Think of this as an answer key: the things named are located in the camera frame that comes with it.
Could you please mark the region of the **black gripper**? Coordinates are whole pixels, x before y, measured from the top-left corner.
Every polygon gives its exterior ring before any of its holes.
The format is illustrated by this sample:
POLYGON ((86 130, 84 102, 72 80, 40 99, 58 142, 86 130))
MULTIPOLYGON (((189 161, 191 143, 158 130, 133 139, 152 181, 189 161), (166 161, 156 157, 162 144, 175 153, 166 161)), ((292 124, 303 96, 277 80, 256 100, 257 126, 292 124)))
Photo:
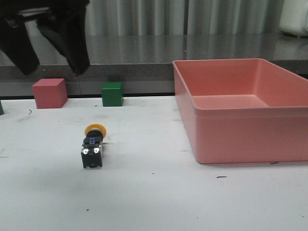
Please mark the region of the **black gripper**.
POLYGON ((0 50, 24 75, 33 73, 39 59, 23 22, 38 20, 38 29, 66 58, 76 75, 90 66, 85 16, 88 0, 2 0, 0 2, 0 50), (12 27, 8 22, 22 22, 12 27))

